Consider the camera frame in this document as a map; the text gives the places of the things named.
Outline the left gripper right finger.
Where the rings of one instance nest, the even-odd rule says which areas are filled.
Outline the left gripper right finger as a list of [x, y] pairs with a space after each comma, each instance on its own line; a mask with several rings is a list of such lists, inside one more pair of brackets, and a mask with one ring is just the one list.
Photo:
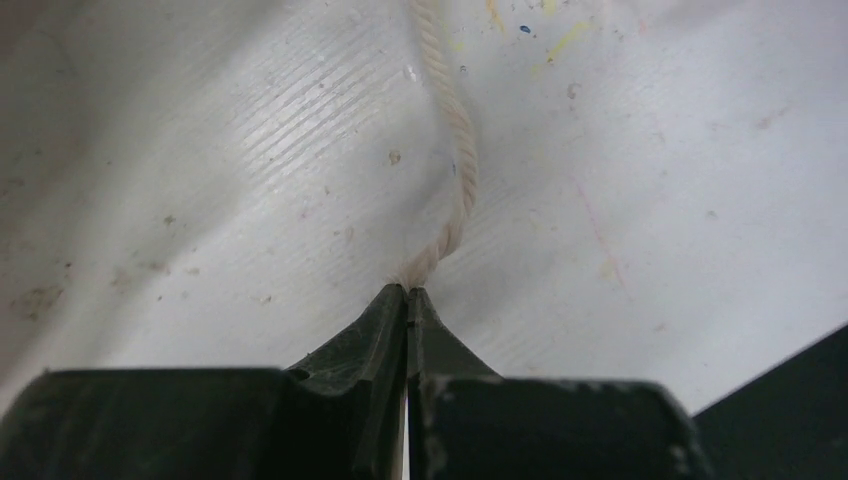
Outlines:
[[693, 421], [644, 381], [495, 372], [408, 297], [409, 460], [414, 479], [709, 479]]

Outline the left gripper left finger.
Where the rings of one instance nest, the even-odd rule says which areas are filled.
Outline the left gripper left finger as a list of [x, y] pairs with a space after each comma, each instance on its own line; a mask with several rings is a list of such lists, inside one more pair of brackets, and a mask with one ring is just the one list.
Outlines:
[[407, 297], [385, 286], [289, 368], [47, 371], [1, 420], [5, 479], [388, 479]]

